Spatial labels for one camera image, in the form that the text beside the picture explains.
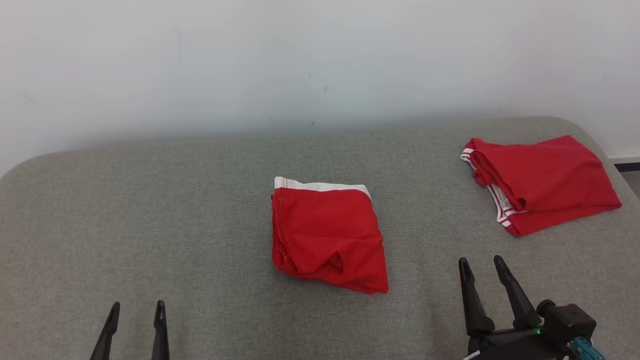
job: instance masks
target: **gray fabric surface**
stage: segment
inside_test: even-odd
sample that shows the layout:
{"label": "gray fabric surface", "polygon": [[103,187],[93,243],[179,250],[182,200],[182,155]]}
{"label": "gray fabric surface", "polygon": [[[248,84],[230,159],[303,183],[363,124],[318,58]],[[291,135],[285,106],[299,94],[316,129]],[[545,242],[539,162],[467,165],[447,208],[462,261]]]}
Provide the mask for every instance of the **gray fabric surface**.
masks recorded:
{"label": "gray fabric surface", "polygon": [[[476,136],[573,135],[555,118],[89,149],[29,160],[0,181],[0,357],[88,359],[115,301],[112,359],[148,359],[156,300],[172,359],[461,359],[457,261],[498,328],[513,315],[492,257],[536,305],[574,302],[609,359],[637,358],[640,200],[605,160],[623,207],[514,238],[460,151]],[[389,293],[302,282],[271,264],[273,178],[365,184]]]}

